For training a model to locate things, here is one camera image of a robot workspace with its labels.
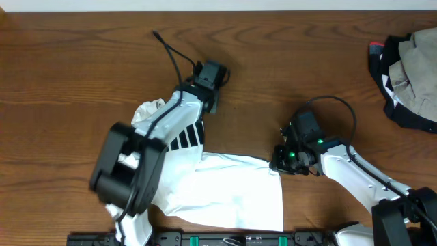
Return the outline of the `white t-shirt with black stripes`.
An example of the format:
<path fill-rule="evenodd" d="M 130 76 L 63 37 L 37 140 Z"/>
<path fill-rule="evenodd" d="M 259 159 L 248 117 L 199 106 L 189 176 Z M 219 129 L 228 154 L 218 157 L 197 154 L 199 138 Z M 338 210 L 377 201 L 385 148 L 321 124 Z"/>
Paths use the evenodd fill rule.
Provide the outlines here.
<path fill-rule="evenodd" d="M 203 123 L 194 142 L 172 141 L 152 204 L 166 216 L 205 226 L 283 231 L 281 177 L 268 161 L 204 152 Z"/>

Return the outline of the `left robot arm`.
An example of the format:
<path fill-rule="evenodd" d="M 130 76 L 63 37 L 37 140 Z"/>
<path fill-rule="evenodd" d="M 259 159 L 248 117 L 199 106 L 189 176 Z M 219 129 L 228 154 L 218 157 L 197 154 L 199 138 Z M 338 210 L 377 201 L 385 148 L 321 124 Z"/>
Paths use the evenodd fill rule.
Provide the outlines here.
<path fill-rule="evenodd" d="M 174 140 L 182 146 L 204 141 L 202 116 L 216 111 L 219 88 L 230 71 L 214 61 L 197 62 L 170 100 L 140 122 L 114 124 L 105 139 L 89 188 L 116 208 L 118 245 L 145 245 L 152 233 L 138 224 L 158 189 L 165 155 Z"/>

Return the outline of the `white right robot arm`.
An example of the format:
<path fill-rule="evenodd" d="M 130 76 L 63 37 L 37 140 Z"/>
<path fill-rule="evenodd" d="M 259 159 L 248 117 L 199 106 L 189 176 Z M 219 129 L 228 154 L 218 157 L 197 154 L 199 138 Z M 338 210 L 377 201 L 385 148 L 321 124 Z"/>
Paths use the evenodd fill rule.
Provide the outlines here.
<path fill-rule="evenodd" d="M 325 245 L 435 245 L 436 192 L 393 180 L 338 137 L 326 137 L 312 112 L 281 129 L 270 168 L 282 174 L 326 176 L 371 214 L 370 228 L 354 222 L 326 235 Z"/>

